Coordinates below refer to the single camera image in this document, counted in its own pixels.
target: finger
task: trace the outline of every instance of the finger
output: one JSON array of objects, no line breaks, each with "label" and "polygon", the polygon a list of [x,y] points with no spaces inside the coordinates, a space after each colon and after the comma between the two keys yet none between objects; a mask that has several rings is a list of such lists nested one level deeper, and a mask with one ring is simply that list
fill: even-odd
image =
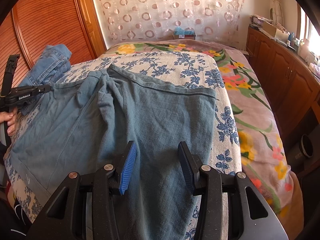
[{"label": "finger", "polygon": [[17,115],[15,114],[9,121],[8,126],[13,125],[17,120]]},{"label": "finger", "polygon": [[18,108],[15,106],[14,109],[11,111],[13,114],[17,114]]},{"label": "finger", "polygon": [[9,128],[7,129],[8,135],[9,136],[14,135],[15,130],[16,130],[16,124],[9,126]]},{"label": "finger", "polygon": [[0,112],[0,123],[9,121],[14,116],[14,113]]}]

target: cabinet door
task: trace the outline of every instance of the cabinet door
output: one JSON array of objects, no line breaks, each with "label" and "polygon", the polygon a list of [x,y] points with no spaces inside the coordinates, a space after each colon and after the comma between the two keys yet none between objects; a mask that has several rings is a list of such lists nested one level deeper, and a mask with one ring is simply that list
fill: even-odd
[{"label": "cabinet door", "polygon": [[298,125],[319,92],[315,78],[298,61],[295,61],[288,80],[290,86],[276,111],[284,138]]},{"label": "cabinet door", "polygon": [[247,51],[249,53],[249,64],[255,70],[255,63],[257,60],[257,52],[259,48],[257,49],[257,46],[259,45],[258,43],[258,38],[257,35],[253,32],[251,28],[249,28],[248,31],[248,38],[247,38]]},{"label": "cabinet door", "polygon": [[270,74],[264,79],[262,88],[268,96],[270,106],[276,111],[289,86],[294,59],[281,46],[275,44],[269,62]]},{"label": "cabinet door", "polygon": [[261,87],[264,89],[266,78],[270,74],[269,61],[273,49],[273,43],[268,37],[264,37],[261,35],[259,37],[258,44],[259,51],[257,54],[257,60],[255,62],[254,72],[257,75]]}]

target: denim jeans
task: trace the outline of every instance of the denim jeans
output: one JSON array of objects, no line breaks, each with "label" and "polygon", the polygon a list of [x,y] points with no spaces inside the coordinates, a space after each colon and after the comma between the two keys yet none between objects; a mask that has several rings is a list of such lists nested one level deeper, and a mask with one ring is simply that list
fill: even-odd
[{"label": "denim jeans", "polygon": [[52,84],[11,149],[12,165],[44,205],[70,172],[95,172],[133,140],[128,192],[115,202],[121,239],[183,239],[196,197],[177,147],[186,141],[207,163],[215,101],[213,89],[186,89],[111,65],[81,81]]}]

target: bed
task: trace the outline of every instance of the bed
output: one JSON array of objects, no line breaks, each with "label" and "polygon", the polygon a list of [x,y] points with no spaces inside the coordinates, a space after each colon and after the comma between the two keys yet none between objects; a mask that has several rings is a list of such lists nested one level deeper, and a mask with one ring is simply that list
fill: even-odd
[{"label": "bed", "polygon": [[[83,79],[90,70],[106,68],[111,63],[190,89],[199,86],[215,89],[218,100],[213,117],[215,127],[209,165],[227,174],[240,171],[242,165],[277,214],[289,238],[299,233],[303,228],[301,189],[295,174],[286,164],[268,101],[240,51],[217,43],[193,40],[166,41],[165,44],[123,43],[111,47],[96,60],[73,65],[60,82]],[[28,116],[20,117],[13,143],[36,113],[37,108]],[[33,222],[42,207],[27,187],[28,178],[17,174],[9,154],[5,156],[5,166],[15,195]],[[227,238],[228,231],[226,206],[223,210],[223,239]],[[199,203],[185,239],[193,238],[198,210]]]}]

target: blue floral blanket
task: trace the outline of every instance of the blue floral blanket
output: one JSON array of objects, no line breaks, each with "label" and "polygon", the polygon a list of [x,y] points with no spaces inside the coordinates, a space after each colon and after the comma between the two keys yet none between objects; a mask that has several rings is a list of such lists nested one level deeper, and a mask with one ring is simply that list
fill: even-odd
[{"label": "blue floral blanket", "polygon": [[[216,91],[217,101],[214,118],[214,134],[209,165],[219,172],[235,174],[241,170],[239,138],[230,101],[215,60],[205,54],[195,52],[146,52],[102,57],[73,65],[59,82],[73,82],[83,79],[89,71],[107,68],[111,63],[126,70],[160,78],[175,85],[210,87]],[[19,116],[19,128],[12,138],[12,144],[25,132],[35,115],[36,107],[29,115]],[[28,177],[18,174],[12,167],[10,155],[6,155],[5,166],[14,193],[23,210],[33,222],[41,210],[36,196],[28,188]],[[228,235],[228,205],[224,195],[223,239]],[[194,210],[184,239],[193,239],[199,213],[200,200]]]}]

